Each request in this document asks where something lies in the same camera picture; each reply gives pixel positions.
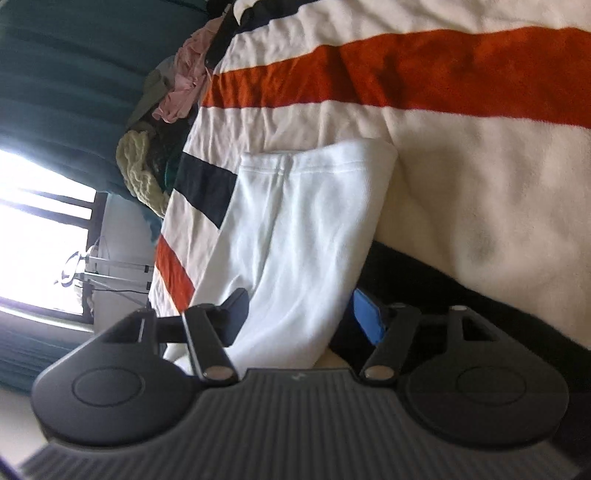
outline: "blue object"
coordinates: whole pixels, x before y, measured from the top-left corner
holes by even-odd
[[[388,309],[379,300],[360,289],[353,292],[353,314],[372,345],[380,343],[386,333]]]

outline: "black fabric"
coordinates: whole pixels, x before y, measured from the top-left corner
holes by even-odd
[[[295,15],[302,5],[317,0],[259,0],[252,7],[244,10],[238,33],[252,31],[268,25],[271,20]]]
[[[385,303],[400,301],[424,313],[444,313],[451,305],[467,305],[553,365],[567,381],[571,395],[569,409],[552,443],[578,465],[591,462],[591,351],[540,319],[469,290],[440,271],[378,242],[371,246],[359,286]],[[363,335],[361,329],[355,329],[346,318],[343,325],[331,347],[359,368],[371,350],[358,338]]]
[[[213,70],[220,63],[237,30],[238,23],[236,22],[236,17],[232,14],[226,15],[205,54],[204,62],[208,69]]]
[[[183,153],[174,189],[220,228],[236,184],[236,175]]]

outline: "round knob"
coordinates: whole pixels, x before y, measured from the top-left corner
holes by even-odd
[[[101,368],[83,374],[74,382],[78,400],[94,407],[114,407],[135,398],[143,388],[142,378],[123,368]]]

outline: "folded white cloth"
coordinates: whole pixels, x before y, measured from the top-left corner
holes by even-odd
[[[380,140],[242,156],[190,302],[219,304],[238,287],[248,290],[248,319],[227,348],[241,375],[250,367],[310,368],[320,358],[355,288],[396,157]],[[166,358],[190,371],[185,348]]]

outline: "striped blanket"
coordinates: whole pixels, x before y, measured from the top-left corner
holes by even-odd
[[[239,0],[234,13],[184,149],[226,187],[185,166],[193,191],[173,192],[157,248],[161,314],[191,304],[240,154],[379,138],[399,159],[378,241],[591,347],[586,0]]]

